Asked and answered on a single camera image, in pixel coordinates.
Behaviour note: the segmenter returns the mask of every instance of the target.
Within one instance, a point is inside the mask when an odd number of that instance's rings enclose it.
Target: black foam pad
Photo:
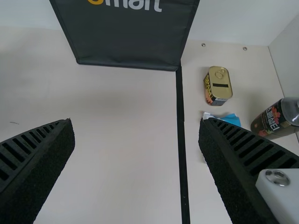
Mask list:
[[[255,183],[263,169],[298,168],[298,156],[218,119],[201,120],[199,147],[234,224],[278,224]]]
[[[70,119],[0,143],[0,223],[31,224],[75,148]]]

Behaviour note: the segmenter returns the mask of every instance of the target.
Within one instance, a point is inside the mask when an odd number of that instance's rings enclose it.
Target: white wall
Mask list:
[[[190,39],[268,46],[298,13],[298,0],[201,0]],[[0,26],[60,29],[49,0],[0,1]]]
[[[189,38],[268,46],[298,13],[298,0],[201,0]]]
[[[285,97],[299,97],[299,15],[269,49]]]

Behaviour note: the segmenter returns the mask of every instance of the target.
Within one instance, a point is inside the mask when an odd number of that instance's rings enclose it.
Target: metal bolt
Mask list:
[[[270,181],[273,184],[285,187],[291,183],[290,178],[280,170],[269,169],[266,171],[265,174],[268,181]]]

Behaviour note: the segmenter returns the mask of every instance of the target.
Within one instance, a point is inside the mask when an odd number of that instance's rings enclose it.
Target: black seam strip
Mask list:
[[[216,87],[226,87],[226,88],[228,88],[228,85],[227,85],[227,84],[213,83],[213,86],[216,86]]]
[[[186,148],[185,148],[183,77],[182,77],[181,65],[176,71],[176,85],[177,85],[177,124],[178,124],[178,165],[179,165],[179,180],[180,180],[180,191],[181,191],[182,224],[190,224],[187,163],[186,163]]]

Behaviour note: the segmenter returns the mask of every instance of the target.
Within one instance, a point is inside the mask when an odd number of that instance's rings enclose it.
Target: white panel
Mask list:
[[[61,29],[49,0],[1,0],[0,26]]]
[[[201,0],[189,38],[268,46],[298,13],[298,0]]]
[[[78,65],[61,31],[0,33],[0,141],[68,117],[75,132],[35,224],[180,224],[175,73]]]
[[[271,56],[286,97],[299,97],[299,15],[270,44]]]
[[[211,66],[228,69],[233,97],[223,106],[205,101],[203,79]],[[236,113],[245,129],[268,106],[283,97],[268,47],[188,41],[182,58],[185,107],[185,141],[191,223],[230,224],[214,180],[198,146],[199,122],[203,112],[222,116]],[[273,142],[299,154],[295,134]]]
[[[268,46],[298,13],[298,0],[201,0],[190,39]],[[61,29],[49,0],[2,0],[1,25]]]

